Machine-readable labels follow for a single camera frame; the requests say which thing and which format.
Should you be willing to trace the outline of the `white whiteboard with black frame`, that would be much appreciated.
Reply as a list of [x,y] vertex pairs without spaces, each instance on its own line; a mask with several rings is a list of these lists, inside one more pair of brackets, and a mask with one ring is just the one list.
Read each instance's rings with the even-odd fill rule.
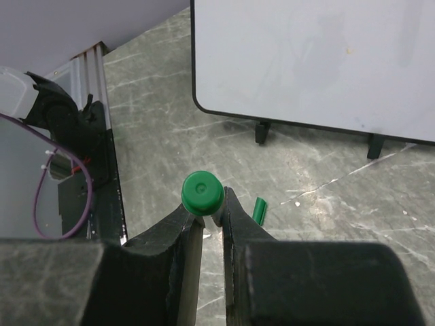
[[434,143],[433,1],[192,1],[206,113]]

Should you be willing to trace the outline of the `green marker cap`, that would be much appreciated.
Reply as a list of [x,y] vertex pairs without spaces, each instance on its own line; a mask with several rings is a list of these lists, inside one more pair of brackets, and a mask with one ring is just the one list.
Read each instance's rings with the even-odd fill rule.
[[254,205],[254,211],[252,213],[252,219],[260,226],[263,226],[264,224],[266,210],[267,210],[266,200],[261,197],[257,197],[256,203]]

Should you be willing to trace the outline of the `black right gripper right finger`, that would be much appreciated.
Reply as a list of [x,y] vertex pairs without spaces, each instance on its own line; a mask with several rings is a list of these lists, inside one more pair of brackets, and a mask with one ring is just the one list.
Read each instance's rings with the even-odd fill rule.
[[424,325],[398,256],[379,242],[273,238],[225,190],[228,325]]

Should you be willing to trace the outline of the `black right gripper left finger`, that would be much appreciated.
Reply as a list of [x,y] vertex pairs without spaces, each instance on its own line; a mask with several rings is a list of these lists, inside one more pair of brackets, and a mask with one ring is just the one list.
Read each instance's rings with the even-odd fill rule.
[[203,218],[179,205],[122,246],[103,243],[82,325],[194,325]]

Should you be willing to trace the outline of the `white marker pen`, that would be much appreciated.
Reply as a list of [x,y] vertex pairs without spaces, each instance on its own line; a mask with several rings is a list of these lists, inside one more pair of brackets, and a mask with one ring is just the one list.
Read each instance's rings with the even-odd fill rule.
[[211,172],[198,170],[188,175],[181,188],[181,201],[187,211],[202,217],[211,234],[220,232],[225,193],[222,183]]

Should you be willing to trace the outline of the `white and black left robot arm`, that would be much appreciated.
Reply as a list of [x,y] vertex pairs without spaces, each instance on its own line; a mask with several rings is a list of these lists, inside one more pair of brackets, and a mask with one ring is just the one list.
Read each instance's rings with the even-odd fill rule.
[[57,83],[9,67],[1,67],[1,114],[46,130],[78,121],[77,105]]

